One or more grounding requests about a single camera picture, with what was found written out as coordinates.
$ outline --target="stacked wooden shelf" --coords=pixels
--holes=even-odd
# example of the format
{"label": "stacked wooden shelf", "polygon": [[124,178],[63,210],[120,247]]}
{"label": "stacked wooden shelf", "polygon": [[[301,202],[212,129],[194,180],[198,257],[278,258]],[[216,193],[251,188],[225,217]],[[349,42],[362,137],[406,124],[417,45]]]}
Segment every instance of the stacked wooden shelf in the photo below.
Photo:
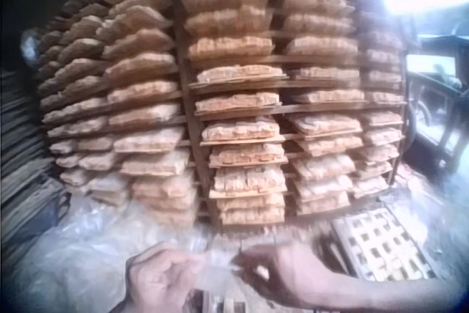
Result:
{"label": "stacked wooden shelf", "polygon": [[[158,203],[145,199],[149,190],[163,195],[171,177],[185,175],[214,224],[272,224],[344,207],[392,182],[405,102],[402,44],[383,0],[67,4],[38,47],[45,128],[54,143],[76,146],[67,158],[78,166],[89,154],[82,140],[108,138],[106,172],[123,168],[126,189],[149,207]],[[162,180],[142,171],[157,158],[142,146],[165,130],[176,135],[158,157],[185,167]],[[116,148],[139,139],[140,150]],[[311,176],[311,168],[325,172]],[[168,213],[166,198],[159,209]]]}
{"label": "stacked wooden shelf", "polygon": [[[48,29],[38,45],[43,122],[56,163],[65,168],[61,179],[72,194],[117,207],[134,198],[156,221],[191,226],[199,187],[186,139],[172,0],[90,2],[66,3],[67,25],[46,43]],[[82,16],[90,9],[99,14]],[[52,51],[54,44],[63,48]]]}

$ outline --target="wooden shelf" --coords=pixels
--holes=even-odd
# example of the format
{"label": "wooden shelf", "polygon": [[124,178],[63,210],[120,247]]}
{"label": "wooden shelf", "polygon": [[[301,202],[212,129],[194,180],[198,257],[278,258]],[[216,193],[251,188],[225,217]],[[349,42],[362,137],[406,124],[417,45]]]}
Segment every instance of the wooden shelf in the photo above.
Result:
{"label": "wooden shelf", "polygon": [[404,103],[383,104],[383,103],[313,103],[313,104],[292,104],[288,106],[274,106],[267,108],[248,108],[236,111],[222,111],[218,113],[199,115],[201,121],[236,119],[240,117],[257,117],[259,115],[292,114],[292,113],[316,113],[332,111],[354,111],[367,109],[398,108]]}
{"label": "wooden shelf", "polygon": [[62,140],[62,139],[93,138],[93,137],[99,137],[102,135],[108,135],[112,133],[134,133],[134,132],[140,132],[140,131],[146,131],[146,130],[154,130],[155,128],[164,128],[166,126],[181,125],[181,124],[185,124],[186,122],[187,122],[187,119],[185,118],[185,116],[180,115],[178,117],[174,117],[170,120],[162,121],[162,122],[154,122],[154,123],[135,122],[133,124],[128,124],[125,126],[106,126],[99,131],[93,131],[93,132],[88,132],[88,133],[76,133],[73,135],[55,136],[55,137],[49,137],[49,139],[56,141],[56,140]]}
{"label": "wooden shelf", "polygon": [[118,103],[107,103],[103,106],[98,106],[97,108],[87,109],[84,111],[79,111],[76,114],[67,115],[66,117],[60,117],[54,121],[47,122],[44,125],[46,126],[57,126],[63,125],[67,122],[76,121],[78,119],[97,117],[102,115],[110,115],[113,113],[118,113],[125,110],[132,110],[135,108],[143,108],[145,106],[152,105],[153,103],[161,103],[169,100],[179,99],[182,97],[181,91],[164,93],[158,95],[151,95],[148,97],[135,97],[123,102]]}
{"label": "wooden shelf", "polygon": [[319,55],[267,55],[267,56],[235,56],[220,59],[192,60],[192,67],[196,69],[210,69],[217,66],[251,65],[251,64],[311,64],[311,65],[338,65],[341,67],[358,67],[357,58],[342,58],[337,56]]}

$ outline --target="stacked wooden boards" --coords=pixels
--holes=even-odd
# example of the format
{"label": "stacked wooden boards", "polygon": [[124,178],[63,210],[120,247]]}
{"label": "stacked wooden boards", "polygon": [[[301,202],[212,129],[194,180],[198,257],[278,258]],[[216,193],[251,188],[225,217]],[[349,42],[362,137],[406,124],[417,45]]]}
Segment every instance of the stacked wooden boards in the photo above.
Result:
{"label": "stacked wooden boards", "polygon": [[40,133],[29,72],[1,72],[1,260],[11,272],[39,236],[67,212],[64,187]]}
{"label": "stacked wooden boards", "polygon": [[[172,1],[70,0],[62,12],[55,42],[47,42],[51,31],[40,39],[37,73],[62,181],[73,194],[117,207],[134,198],[156,221],[190,226],[199,195],[188,168]],[[63,45],[56,56],[53,44]],[[58,70],[42,75],[52,61]]]}
{"label": "stacked wooden boards", "polygon": [[[363,7],[362,0],[102,0],[99,4],[107,13],[91,39],[103,44],[99,58],[93,57],[103,63],[103,72],[85,82],[100,82],[103,93],[86,99],[104,100],[92,100],[95,107],[86,113],[64,117],[62,112],[47,123],[62,125],[53,134],[63,140],[70,137],[70,126],[76,132],[78,117],[105,118],[96,131],[87,130],[89,121],[78,124],[86,132],[73,133],[70,140],[102,137],[100,142],[112,146],[106,148],[107,155],[115,158],[110,172],[122,171],[122,161],[133,159],[129,153],[143,153],[145,158],[137,163],[125,164],[123,174],[135,177],[140,170],[145,177],[156,177],[144,159],[169,152],[171,158],[185,160],[187,153],[181,147],[191,146],[210,217],[225,225],[268,224],[283,221],[285,213],[336,209],[353,200],[349,194],[357,198],[369,194],[362,182],[370,175],[387,173],[391,181],[389,165],[395,170],[396,153],[389,153],[390,164],[383,165],[365,156],[370,147],[402,138],[389,130],[399,132],[405,102],[402,78],[396,72],[399,62],[388,55],[399,53],[399,38],[391,25],[385,26],[390,22],[386,14],[380,15],[383,21],[363,22],[377,10]],[[389,43],[385,48],[378,45],[383,38]],[[66,90],[60,95],[67,95]],[[63,104],[71,107],[65,113],[77,109],[75,102]],[[374,110],[394,118],[388,121],[383,115],[370,123],[367,114]],[[168,119],[165,114],[174,115]],[[187,135],[173,128],[186,122]],[[149,148],[148,141],[157,141],[157,135],[180,142]],[[378,147],[382,152],[390,149]],[[77,151],[69,151],[74,154],[65,163],[79,166],[83,156]],[[306,171],[317,166],[327,172],[314,179],[303,166]],[[183,167],[178,170],[185,173]],[[145,188],[153,189],[155,183]],[[310,194],[300,194],[304,185]],[[137,196],[140,191],[133,191],[136,198],[148,197],[148,192]]]}

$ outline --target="floor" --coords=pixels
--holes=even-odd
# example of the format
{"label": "floor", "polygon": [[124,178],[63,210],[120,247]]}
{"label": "floor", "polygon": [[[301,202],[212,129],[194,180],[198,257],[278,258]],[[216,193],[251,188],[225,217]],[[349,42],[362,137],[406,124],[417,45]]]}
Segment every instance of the floor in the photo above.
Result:
{"label": "floor", "polygon": [[[435,187],[418,172],[401,165],[393,188],[373,204],[392,209],[412,238],[433,258],[441,277],[460,281],[469,277],[468,181],[469,175],[458,172]],[[312,242],[324,225],[276,229],[233,241],[226,236],[214,237],[203,225],[188,231],[170,231],[154,224],[137,204],[117,211],[77,197],[66,219],[40,238],[4,288],[19,312],[108,312],[124,295],[126,259],[156,242],[179,243],[190,251],[210,246],[210,270],[217,274],[212,272],[208,277],[221,280],[223,275],[229,276],[229,259],[240,246],[289,238]],[[205,288],[203,281],[198,288]],[[290,312],[259,299],[251,288],[240,287],[238,291],[217,293],[240,295],[256,308],[252,312]]]}

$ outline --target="plastic sheet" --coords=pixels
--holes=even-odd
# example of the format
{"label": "plastic sheet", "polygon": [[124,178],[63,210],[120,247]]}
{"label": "plastic sheet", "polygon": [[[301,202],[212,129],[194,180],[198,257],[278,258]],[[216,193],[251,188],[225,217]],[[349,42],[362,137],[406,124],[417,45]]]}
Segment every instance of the plastic sheet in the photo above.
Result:
{"label": "plastic sheet", "polygon": [[118,210],[77,196],[2,286],[19,312],[108,312],[124,298],[128,258],[160,241],[201,251],[209,238],[204,227],[159,226],[135,202]]}

